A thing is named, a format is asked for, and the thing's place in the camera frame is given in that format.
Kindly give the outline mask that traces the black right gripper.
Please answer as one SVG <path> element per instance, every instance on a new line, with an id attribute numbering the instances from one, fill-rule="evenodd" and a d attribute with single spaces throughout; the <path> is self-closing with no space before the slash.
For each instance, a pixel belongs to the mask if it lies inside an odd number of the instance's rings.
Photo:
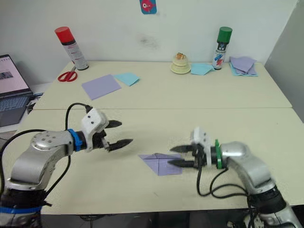
<path id="1" fill-rule="evenodd" d="M 168 163 L 171 165 L 181 168 L 197 168 L 197 169 L 205 167 L 207 165 L 207 158 L 206 158 L 204 146 L 200 144 L 179 145 L 171 148 L 170 151 L 177 153 L 192 152 L 192 156 L 194 157 L 194 161 L 187 161 L 184 159 L 174 159 L 168 161 Z"/>

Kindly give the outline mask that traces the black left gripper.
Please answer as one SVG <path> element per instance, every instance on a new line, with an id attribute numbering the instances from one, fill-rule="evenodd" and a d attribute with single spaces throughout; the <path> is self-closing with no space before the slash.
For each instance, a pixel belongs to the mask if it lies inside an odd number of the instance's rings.
<path id="1" fill-rule="evenodd" d="M 130 144 L 133 139 L 123 139 L 115 143 L 109 144 L 105 137 L 105 128 L 116 128 L 121 126 L 122 122 L 117 120 L 109 121 L 92 121 L 91 122 L 91 149 L 105 148 L 109 152 L 121 149 Z"/>

